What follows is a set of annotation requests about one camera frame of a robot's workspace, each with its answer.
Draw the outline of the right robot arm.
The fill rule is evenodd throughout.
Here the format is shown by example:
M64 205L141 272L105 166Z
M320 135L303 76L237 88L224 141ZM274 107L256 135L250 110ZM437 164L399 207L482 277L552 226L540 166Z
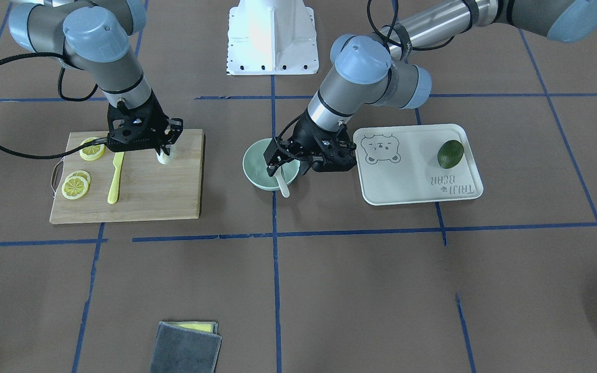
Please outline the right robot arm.
M20 1L8 21L24 49L54 53L63 66L92 76L109 101L110 151L154 149L160 163L170 161L183 121L163 112L130 46L130 36L146 25L142 2Z

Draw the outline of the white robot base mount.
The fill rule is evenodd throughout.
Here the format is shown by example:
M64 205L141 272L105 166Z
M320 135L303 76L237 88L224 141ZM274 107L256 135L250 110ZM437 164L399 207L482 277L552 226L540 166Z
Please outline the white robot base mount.
M228 21L227 74L318 72L315 12L303 1L240 1Z

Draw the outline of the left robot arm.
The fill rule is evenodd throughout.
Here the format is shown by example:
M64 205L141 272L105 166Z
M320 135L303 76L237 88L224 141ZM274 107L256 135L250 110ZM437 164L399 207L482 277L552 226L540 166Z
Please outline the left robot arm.
M305 111L270 140L264 170L274 177L296 161L301 174L353 168L357 145L348 121L361 106L419 108L433 86L428 71L406 64L411 53L445 47L475 27L502 23L572 43L597 28L597 1L445 1L416 15L373 27L369 35L342 35L330 50L333 66Z

